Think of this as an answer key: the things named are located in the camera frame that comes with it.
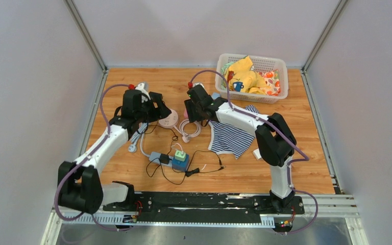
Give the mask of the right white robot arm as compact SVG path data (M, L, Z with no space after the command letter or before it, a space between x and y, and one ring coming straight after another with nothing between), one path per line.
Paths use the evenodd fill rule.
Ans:
M256 138L261 158L270 165L271 206L277 213L289 209L296 193L290 168L297 142L283 116L251 112L222 97L213 99L202 85L194 85L187 94L185 106L190 119L231 125Z

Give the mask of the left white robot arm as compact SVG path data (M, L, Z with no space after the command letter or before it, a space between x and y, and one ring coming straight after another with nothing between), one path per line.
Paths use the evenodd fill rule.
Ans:
M101 206L116 203L124 211L132 210L136 204L133 185L120 181L102 185L101 172L116 151L140 131L141 123L155 122L170 114L162 94L126 90L122 105L106 120L102 136L77 159L59 166L55 207L94 214Z

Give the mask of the green cube charger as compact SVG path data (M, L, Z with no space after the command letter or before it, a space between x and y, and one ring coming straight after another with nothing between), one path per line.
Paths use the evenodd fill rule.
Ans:
M185 161L185 159L187 158L187 154L184 151L180 151L180 150L176 150L175 151L175 155L174 155L174 159L176 159L177 161Z

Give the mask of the black adapter with cable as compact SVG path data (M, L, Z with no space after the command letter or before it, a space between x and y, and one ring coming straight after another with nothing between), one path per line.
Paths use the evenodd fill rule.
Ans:
M145 136L145 134L147 134L147 130L150 127L149 123L145 123L144 124L145 129L140 133L141 138L140 138L140 151L149 158L149 163L147 164L145 171L148 175L148 177L153 177L157 171L157 169L161 169L161 172L163 174L163 176L172 184L174 185L181 185L185 178L190 177L194 174L208 174L208 173L213 173L213 172L217 172L220 170L223 170L225 168L225 166L222 164L222 161L220 159L220 157L213 151L202 151L202 150L196 150L194 151L194 153L192 154L192 156L190 157L186 152L183 153L184 156L184 160L177 160L175 158L175 156L171 156L169 155L169 153L172 152L173 146L172 144L170 145L169 151L166 154L163 153L156 153L156 152L152 152L150 154L146 154L143 151L143 137ZM153 131L155 130L155 128L157 127L157 124L155 124L153 126L153 129L148 132L148 134L153 133ZM193 162L193 159L196 155L196 153L201 152L201 153L214 153L216 155L216 157L218 158L218 163L219 163L219 169L216 170L212 170L212 171L201 171L199 168L195 168L195 169L190 169L190 166ZM155 168L155 170L152 172L152 174L150 174L148 172L148 167L151 165L151 163L156 163L158 166ZM174 171L175 173L183 173L183 179L180 183L175 183L173 181L171 181L170 179L167 178L166 174L164 173L164 169L163 167L170 167L172 169L172 171Z

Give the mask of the blue cube charger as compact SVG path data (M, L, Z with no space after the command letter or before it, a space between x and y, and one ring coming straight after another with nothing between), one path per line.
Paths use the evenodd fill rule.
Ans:
M189 155L186 154L186 157L184 160L178 160L177 158L173 157L172 159L172 168L174 170L178 170L181 172L186 172L188 169L188 164L189 164Z

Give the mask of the light blue power strip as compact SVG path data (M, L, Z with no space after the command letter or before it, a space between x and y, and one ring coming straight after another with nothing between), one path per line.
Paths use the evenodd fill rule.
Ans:
M158 165L172 167L173 156L165 155L159 152L151 152L149 161Z

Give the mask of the pink round power strip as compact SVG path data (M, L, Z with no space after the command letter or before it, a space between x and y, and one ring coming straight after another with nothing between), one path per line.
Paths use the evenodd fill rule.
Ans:
M178 124L178 121L178 113L175 110L171 109L171 114L166 118L160 119L158 121L158 125L165 129L172 129Z

